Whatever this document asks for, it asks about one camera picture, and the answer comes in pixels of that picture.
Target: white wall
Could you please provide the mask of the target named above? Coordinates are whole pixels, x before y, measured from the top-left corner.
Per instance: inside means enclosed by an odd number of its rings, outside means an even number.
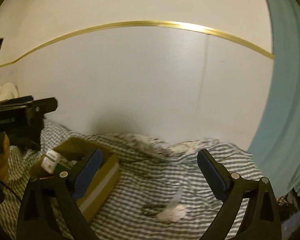
[[[172,143],[216,137],[247,149],[272,62],[202,33],[129,27],[57,42],[0,72],[16,70],[21,96],[56,97],[48,117],[85,134],[139,133]]]
[[[131,20],[204,25],[272,51],[266,0],[5,0],[0,65],[64,34]]]

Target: blue fabric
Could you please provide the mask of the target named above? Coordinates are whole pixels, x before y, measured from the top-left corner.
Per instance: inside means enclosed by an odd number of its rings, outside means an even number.
[[[74,181],[74,192],[72,194],[72,198],[75,201],[84,196],[91,180],[99,169],[101,162],[102,152],[100,150],[96,150]]]
[[[267,2],[273,33],[273,79],[248,151],[269,177],[276,196],[293,187],[300,195],[300,6],[295,0]]]

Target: gingham cloth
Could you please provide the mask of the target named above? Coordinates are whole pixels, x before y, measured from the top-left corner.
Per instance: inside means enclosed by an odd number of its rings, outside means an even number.
[[[40,152],[28,150],[24,154],[17,147],[11,147],[8,185],[22,196],[30,177],[30,167],[49,149],[72,136],[97,141],[119,156],[121,179],[90,224],[100,239],[199,239],[222,205],[197,166],[197,152],[202,148],[207,148],[229,172],[236,171],[245,179],[259,180],[262,176],[251,154],[218,139],[172,145],[142,135],[84,136],[46,120]],[[180,186],[184,187],[180,203],[187,208],[185,218],[166,224],[142,214],[145,204],[169,203]],[[0,205],[0,224],[15,239],[20,204],[9,191],[4,191],[6,199]],[[62,233],[72,239],[60,210],[53,203]],[[244,199],[227,238],[236,234],[247,204],[248,199]]]

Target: open cardboard box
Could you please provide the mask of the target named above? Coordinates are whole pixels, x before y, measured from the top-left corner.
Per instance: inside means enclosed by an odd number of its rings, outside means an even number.
[[[92,179],[84,197],[77,200],[77,205],[88,222],[98,212],[120,179],[118,158],[102,145],[76,137],[72,137],[53,148],[54,151],[69,161],[80,161],[87,153],[94,152],[96,149],[102,151],[101,166]],[[44,156],[31,167],[31,176],[35,175],[38,178],[51,176],[41,167],[43,158]]]

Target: patterned fabric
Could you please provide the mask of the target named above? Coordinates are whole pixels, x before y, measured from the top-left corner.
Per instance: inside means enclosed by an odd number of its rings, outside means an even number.
[[[215,199],[197,166],[196,155],[202,148],[207,148],[229,172],[236,171],[245,179],[259,180],[262,176],[251,154],[217,139],[172,145],[142,135],[83,136],[52,121],[45,121],[40,152],[28,150],[22,154],[17,147],[11,147],[8,185],[22,196],[30,177],[30,167],[47,150],[72,136],[96,141],[119,156],[121,180],[90,224],[100,239],[199,239],[222,205]],[[142,215],[143,205],[169,203],[180,186],[184,187],[180,203],[187,208],[185,218],[165,224]],[[7,190],[5,194],[6,199],[0,205],[0,224],[15,239],[20,204]],[[51,203],[61,231],[72,239],[55,199]],[[228,238],[236,234],[247,204],[248,200],[243,200]]]

